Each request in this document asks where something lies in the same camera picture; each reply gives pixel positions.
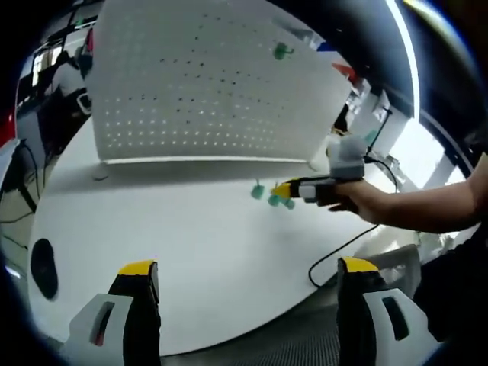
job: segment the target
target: white table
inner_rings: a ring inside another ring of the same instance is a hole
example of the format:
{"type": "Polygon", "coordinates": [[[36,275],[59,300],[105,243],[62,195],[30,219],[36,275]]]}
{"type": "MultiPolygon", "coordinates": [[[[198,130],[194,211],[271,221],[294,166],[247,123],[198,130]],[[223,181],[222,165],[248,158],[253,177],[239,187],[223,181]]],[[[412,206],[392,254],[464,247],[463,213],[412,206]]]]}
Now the white table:
{"type": "MultiPolygon", "coordinates": [[[[250,196],[255,178],[270,188],[313,174],[304,164],[270,162],[106,169],[89,120],[60,157],[37,208],[30,247],[40,238],[51,241],[59,293],[45,299],[28,273],[34,322],[65,341],[70,320],[108,291],[119,269],[148,258],[159,264],[161,355],[215,345],[269,322],[316,290],[307,278],[310,265],[371,227],[349,213],[302,201],[294,210],[275,208],[268,196],[250,196]],[[106,172],[105,180],[93,179],[106,172]]],[[[393,188],[373,166],[367,177],[393,188]]],[[[340,255],[352,255],[365,239],[340,255]]],[[[336,272],[338,257],[316,269],[318,282],[336,272]]]]}

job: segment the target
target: human hand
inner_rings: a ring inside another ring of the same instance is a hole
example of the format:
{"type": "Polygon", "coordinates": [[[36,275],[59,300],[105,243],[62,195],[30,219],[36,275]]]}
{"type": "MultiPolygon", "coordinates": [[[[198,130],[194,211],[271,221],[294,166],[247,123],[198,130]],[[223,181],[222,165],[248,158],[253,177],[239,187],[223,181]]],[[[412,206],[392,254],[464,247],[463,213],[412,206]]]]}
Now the human hand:
{"type": "Polygon", "coordinates": [[[350,211],[369,223],[382,223],[388,211],[389,194],[364,180],[341,183],[319,192],[319,207],[329,211],[350,211]]]}

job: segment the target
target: white pegboard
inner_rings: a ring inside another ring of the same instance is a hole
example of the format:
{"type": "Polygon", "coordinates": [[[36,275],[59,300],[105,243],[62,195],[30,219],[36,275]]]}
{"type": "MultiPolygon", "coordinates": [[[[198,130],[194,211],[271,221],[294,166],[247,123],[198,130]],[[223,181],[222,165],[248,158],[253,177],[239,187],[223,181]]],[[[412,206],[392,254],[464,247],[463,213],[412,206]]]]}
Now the white pegboard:
{"type": "Polygon", "coordinates": [[[101,160],[312,158],[351,86],[296,37],[211,0],[107,0],[95,27],[101,160]],[[278,61],[277,43],[294,48],[278,61]]]}

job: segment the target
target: office desk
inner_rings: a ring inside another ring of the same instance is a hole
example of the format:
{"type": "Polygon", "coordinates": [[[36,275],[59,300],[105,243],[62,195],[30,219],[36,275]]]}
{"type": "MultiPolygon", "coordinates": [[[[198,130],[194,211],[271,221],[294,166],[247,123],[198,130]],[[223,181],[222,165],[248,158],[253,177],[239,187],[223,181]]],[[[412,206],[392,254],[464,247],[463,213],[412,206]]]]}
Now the office desk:
{"type": "MultiPolygon", "coordinates": [[[[393,189],[369,169],[370,181],[393,189]]],[[[371,227],[302,201],[288,210],[271,207],[268,195],[251,198],[256,178],[271,188],[313,174],[283,162],[104,167],[88,120],[61,155],[35,216],[30,247],[51,241],[59,293],[46,300],[28,273],[34,322],[65,341],[69,321],[108,290],[121,267],[149,258],[159,263],[161,355],[216,345],[269,322],[316,290],[310,265],[371,227]]],[[[330,278],[339,255],[354,254],[367,238],[320,265],[316,281],[330,278]]]]}

